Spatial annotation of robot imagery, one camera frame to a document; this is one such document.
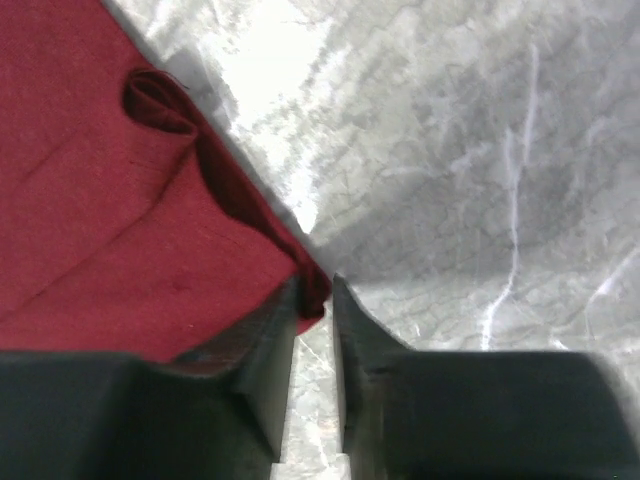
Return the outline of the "maroon t shirt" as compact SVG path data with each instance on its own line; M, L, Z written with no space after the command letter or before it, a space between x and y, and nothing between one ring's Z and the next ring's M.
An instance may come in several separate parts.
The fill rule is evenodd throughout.
M165 362L330 283L97 1L1 5L1 346Z

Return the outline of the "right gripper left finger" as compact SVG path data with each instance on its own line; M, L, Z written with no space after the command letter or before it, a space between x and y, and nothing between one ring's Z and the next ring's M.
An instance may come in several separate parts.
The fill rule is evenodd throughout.
M169 364L3 352L5 479L266 479L281 456L298 282Z

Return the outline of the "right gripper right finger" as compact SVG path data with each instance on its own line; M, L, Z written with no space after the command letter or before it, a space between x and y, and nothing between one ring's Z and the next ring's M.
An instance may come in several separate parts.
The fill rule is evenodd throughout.
M417 350L332 288L342 448L355 479L635 479L639 411L599 356Z

